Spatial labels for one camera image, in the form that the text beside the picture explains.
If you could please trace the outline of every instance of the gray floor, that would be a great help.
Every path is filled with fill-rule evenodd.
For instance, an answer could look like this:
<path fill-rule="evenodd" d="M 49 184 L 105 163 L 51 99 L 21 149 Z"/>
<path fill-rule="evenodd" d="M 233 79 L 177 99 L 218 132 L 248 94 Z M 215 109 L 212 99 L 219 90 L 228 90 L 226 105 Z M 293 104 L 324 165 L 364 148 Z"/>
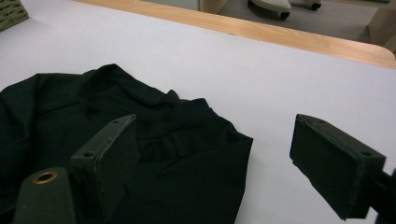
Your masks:
<path fill-rule="evenodd" d="M 318 11 L 312 11 L 303 0 L 289 0 L 290 16 L 282 21 L 279 14 L 260 7 L 249 8 L 248 0 L 229 0 L 220 15 L 256 21 L 290 29 L 329 35 L 363 43 L 370 43 L 367 25 L 376 12 L 375 7 L 361 7 L 322 1 Z"/>

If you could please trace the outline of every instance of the chair wheel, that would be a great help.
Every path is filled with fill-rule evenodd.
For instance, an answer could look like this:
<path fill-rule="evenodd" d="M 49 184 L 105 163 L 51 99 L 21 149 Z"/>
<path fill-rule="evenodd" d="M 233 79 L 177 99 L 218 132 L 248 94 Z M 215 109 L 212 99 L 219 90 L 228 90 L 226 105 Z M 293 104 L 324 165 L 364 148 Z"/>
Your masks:
<path fill-rule="evenodd" d="M 290 15 L 289 12 L 282 12 L 280 13 L 280 19 L 283 21 Z"/>
<path fill-rule="evenodd" d="M 248 7 L 254 7 L 253 1 L 247 0 L 247 6 L 248 6 Z"/>
<path fill-rule="evenodd" d="M 321 4 L 319 4 L 319 3 L 314 3 L 314 4 L 312 4 L 311 9 L 314 10 L 314 11 L 316 11 L 316 10 L 318 10 L 318 8 L 320 8 L 320 7 L 321 7 Z"/>

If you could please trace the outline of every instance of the black cloth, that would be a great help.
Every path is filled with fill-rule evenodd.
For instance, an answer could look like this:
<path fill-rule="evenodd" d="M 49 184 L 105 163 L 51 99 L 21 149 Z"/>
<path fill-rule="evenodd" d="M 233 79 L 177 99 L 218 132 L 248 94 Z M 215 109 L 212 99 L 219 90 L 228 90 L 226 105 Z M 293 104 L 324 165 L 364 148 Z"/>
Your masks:
<path fill-rule="evenodd" d="M 130 114 L 141 159 L 108 223 L 234 223 L 253 140 L 205 99 L 180 100 L 115 64 L 37 74 L 0 93 L 0 209 L 15 203 L 25 177 L 68 168 L 85 142 Z"/>

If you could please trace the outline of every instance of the basket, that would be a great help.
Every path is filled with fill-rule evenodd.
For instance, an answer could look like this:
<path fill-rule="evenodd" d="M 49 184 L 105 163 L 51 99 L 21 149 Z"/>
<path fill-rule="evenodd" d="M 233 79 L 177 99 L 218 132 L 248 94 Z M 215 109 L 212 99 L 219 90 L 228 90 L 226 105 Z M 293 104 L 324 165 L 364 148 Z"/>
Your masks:
<path fill-rule="evenodd" d="M 0 32 L 28 18 L 21 1 L 0 0 Z"/>

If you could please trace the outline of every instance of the white tabletop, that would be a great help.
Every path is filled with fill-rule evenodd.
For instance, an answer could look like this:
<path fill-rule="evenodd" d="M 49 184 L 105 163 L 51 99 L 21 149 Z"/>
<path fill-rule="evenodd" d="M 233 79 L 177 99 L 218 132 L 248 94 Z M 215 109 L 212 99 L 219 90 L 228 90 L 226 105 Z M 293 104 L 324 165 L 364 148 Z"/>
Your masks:
<path fill-rule="evenodd" d="M 291 163 L 298 113 L 386 155 L 387 173 L 396 167 L 396 70 L 69 0 L 22 2 L 31 18 L 0 33 L 0 90 L 116 63 L 161 91 L 206 98 L 254 138 L 236 223 L 345 223 Z"/>

